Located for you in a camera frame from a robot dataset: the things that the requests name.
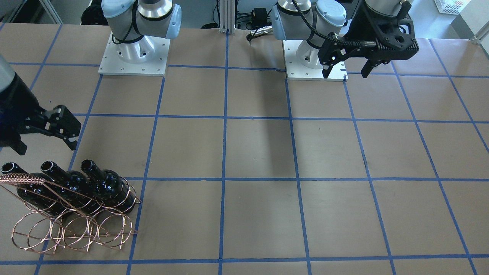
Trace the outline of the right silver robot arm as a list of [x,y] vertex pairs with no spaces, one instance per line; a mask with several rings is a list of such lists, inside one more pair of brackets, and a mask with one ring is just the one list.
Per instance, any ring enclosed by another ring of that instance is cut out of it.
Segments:
[[[112,34],[99,72],[102,75],[164,76],[170,41],[181,28],[181,7],[171,0],[103,0]],[[77,148],[81,123],[64,105],[42,108],[11,65],[1,58],[0,144],[24,155],[22,134],[40,133]]]

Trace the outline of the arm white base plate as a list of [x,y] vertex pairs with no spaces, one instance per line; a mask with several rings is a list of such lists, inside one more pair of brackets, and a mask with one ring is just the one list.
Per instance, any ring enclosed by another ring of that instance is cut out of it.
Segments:
[[116,45],[110,35],[98,73],[164,77],[170,42],[166,38],[144,36],[132,44]]
[[284,40],[283,55],[288,80],[345,82],[349,79],[343,62],[336,64],[325,78],[318,52],[318,49],[311,47],[305,40]]

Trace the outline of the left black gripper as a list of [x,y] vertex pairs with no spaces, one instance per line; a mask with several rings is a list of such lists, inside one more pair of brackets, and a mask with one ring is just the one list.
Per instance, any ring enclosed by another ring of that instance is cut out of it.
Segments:
[[[411,4],[361,4],[348,30],[348,39],[337,35],[325,37],[318,52],[322,75],[327,79],[332,68],[350,56],[365,57],[361,69],[367,78],[381,62],[408,60],[419,51],[414,23],[409,16]],[[361,47],[360,41],[375,42],[373,47]]]

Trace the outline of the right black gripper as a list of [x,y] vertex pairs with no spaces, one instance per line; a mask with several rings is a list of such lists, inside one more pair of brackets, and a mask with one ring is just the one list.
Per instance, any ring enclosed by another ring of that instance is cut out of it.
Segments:
[[42,108],[29,87],[15,73],[11,84],[1,92],[0,147],[9,147],[25,155],[27,146],[21,134],[40,133],[55,136],[74,151],[81,123],[65,105],[53,110]]

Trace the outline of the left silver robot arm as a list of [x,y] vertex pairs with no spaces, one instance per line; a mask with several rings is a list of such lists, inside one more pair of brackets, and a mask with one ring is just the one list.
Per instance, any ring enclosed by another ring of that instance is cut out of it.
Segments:
[[363,78],[419,51],[408,0],[279,0],[272,31],[283,41],[286,73],[293,80],[347,81],[344,62],[366,59]]

